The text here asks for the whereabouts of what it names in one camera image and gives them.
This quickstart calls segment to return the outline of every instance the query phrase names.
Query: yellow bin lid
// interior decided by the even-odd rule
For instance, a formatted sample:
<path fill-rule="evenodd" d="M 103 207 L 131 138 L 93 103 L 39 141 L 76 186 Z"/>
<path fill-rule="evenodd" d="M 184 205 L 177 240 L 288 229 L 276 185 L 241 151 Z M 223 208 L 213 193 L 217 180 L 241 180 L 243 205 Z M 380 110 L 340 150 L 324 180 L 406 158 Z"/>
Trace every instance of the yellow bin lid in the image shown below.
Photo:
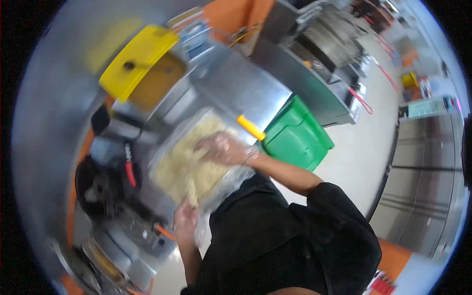
<path fill-rule="evenodd" d="M 113 98 L 125 102 L 147 72 L 178 40 L 168 29 L 148 25 L 112 60 L 99 84 Z"/>

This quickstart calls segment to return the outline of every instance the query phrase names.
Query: green bin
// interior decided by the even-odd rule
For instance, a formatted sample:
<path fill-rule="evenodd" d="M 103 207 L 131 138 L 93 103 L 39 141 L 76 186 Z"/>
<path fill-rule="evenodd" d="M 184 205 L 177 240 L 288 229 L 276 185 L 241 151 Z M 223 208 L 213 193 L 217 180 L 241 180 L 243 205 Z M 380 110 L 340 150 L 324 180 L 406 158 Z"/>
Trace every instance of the green bin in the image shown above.
<path fill-rule="evenodd" d="M 313 171 L 334 143 L 296 95 L 265 130 L 262 147 L 280 161 Z"/>

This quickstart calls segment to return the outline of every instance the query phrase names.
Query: person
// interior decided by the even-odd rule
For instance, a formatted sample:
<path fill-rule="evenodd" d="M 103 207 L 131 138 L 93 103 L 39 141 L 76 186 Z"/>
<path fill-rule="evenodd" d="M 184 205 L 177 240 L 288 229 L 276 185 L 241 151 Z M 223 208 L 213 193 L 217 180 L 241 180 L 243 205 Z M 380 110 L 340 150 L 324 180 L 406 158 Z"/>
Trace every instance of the person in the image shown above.
<path fill-rule="evenodd" d="M 218 132 L 195 150 L 203 161 L 246 165 L 256 174 L 210 215 L 204 259 L 194 241 L 198 209 L 183 202 L 174 214 L 185 268 L 182 295 L 361 294 L 380 262 L 369 223 L 338 186 Z M 286 202 L 269 177 L 307 198 Z"/>
<path fill-rule="evenodd" d="M 380 6 L 380 0 L 360 0 L 355 1 L 351 4 L 353 10 L 351 13 L 355 18 L 364 17 L 369 13 L 372 13 L 377 7 Z"/>

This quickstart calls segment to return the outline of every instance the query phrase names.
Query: hand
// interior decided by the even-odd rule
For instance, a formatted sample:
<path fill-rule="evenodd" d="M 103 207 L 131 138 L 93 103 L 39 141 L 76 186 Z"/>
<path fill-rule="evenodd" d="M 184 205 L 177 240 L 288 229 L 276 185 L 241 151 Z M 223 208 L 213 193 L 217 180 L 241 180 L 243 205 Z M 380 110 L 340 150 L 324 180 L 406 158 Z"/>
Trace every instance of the hand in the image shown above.
<path fill-rule="evenodd" d="M 223 165 L 247 165 L 254 160 L 259 151 L 253 146 L 240 142 L 231 135 L 219 131 L 202 138 L 195 145 L 194 151 L 207 149 L 208 152 L 201 158 Z"/>
<path fill-rule="evenodd" d="M 183 201 L 174 213 L 174 233 L 179 247 L 195 244 L 197 220 L 198 208 L 192 207 L 188 199 Z"/>

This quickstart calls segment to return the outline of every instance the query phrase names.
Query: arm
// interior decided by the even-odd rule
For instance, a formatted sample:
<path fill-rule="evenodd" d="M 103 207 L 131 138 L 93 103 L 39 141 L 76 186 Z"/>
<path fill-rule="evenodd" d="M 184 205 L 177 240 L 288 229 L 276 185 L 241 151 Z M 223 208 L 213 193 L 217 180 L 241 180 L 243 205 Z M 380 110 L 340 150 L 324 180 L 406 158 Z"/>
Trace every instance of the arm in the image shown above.
<path fill-rule="evenodd" d="M 174 214 L 174 233 L 180 256 L 184 262 L 185 279 L 187 286 L 194 286 L 202 256 L 194 240 L 194 231 L 197 227 L 198 209 L 193 208 L 189 200 L 185 200 Z"/>
<path fill-rule="evenodd" d="M 179 245 L 180 256 L 184 262 L 185 280 L 187 286 L 194 286 L 197 280 L 200 264 L 202 263 L 202 256 L 195 243 Z"/>
<path fill-rule="evenodd" d="M 247 161 L 247 165 L 274 178 L 292 192 L 305 197 L 323 182 L 321 178 L 310 171 L 281 162 L 266 154 L 259 154 L 254 159 Z"/>
<path fill-rule="evenodd" d="M 273 177 L 291 191 L 304 196 L 307 196 L 310 190 L 323 182 L 313 173 L 259 153 L 256 147 L 241 143 L 223 132 L 217 132 L 201 139 L 195 149 L 201 148 L 208 150 L 202 160 L 211 160 L 224 165 L 250 166 Z"/>

